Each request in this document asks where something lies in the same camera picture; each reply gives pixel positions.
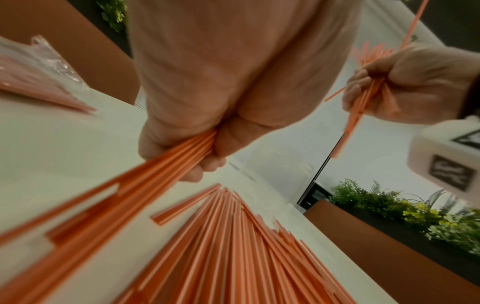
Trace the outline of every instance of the brown partition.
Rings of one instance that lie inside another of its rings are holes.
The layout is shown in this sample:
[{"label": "brown partition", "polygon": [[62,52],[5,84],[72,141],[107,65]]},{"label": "brown partition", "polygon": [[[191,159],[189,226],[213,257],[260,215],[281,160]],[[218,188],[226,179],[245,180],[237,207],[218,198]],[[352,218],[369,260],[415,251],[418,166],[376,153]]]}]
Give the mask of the brown partition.
[{"label": "brown partition", "polygon": [[92,88],[133,104],[133,60],[66,0],[0,0],[0,36],[21,43],[42,35]]},{"label": "brown partition", "polygon": [[398,303],[480,303],[479,287],[335,205],[304,215]]}]

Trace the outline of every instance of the dark ceiling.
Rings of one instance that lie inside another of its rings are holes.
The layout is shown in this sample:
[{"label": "dark ceiling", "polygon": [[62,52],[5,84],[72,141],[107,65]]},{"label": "dark ceiling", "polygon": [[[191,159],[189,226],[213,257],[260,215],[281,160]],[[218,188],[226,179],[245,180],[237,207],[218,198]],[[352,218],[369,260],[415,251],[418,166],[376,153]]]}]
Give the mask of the dark ceiling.
[{"label": "dark ceiling", "polygon": [[[422,0],[402,0],[414,13]],[[480,52],[480,0],[430,0],[422,22],[451,47]]]}]

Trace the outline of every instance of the black wristband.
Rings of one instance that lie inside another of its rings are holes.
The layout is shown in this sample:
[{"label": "black wristband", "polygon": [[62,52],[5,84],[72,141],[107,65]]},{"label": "black wristband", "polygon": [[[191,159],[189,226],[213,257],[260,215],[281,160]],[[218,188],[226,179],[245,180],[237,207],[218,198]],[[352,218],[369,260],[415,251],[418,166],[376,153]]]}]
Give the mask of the black wristband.
[{"label": "black wristband", "polygon": [[458,114],[458,119],[465,119],[471,115],[480,116],[480,75],[472,82],[460,113]]}]

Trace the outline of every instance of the white device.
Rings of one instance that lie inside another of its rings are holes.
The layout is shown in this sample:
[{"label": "white device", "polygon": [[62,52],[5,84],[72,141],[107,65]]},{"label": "white device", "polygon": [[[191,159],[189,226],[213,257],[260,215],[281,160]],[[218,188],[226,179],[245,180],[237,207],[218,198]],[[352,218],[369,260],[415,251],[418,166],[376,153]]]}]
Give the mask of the white device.
[{"label": "white device", "polygon": [[480,122],[449,120],[416,135],[409,168],[480,209]]}]

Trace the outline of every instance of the tabletop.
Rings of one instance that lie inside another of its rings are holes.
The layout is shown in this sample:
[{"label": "tabletop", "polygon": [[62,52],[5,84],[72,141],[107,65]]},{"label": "tabletop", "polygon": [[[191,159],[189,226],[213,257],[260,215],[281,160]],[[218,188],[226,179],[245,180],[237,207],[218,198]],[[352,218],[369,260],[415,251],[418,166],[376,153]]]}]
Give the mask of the tabletop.
[{"label": "tabletop", "polygon": [[[146,112],[95,90],[84,100],[98,111],[85,114],[0,93],[0,233],[142,163],[137,141]],[[395,303],[293,205],[285,203],[260,177],[253,181],[244,176],[236,169],[241,167],[231,157],[224,168],[205,174],[200,183],[177,183],[66,279],[45,303],[112,301],[197,206],[162,227],[149,217],[216,182],[237,191],[267,222],[277,219],[302,239],[359,304]],[[5,247],[0,248],[0,284],[28,266],[19,262],[22,256],[30,255],[31,263],[53,250],[46,241]]]}]

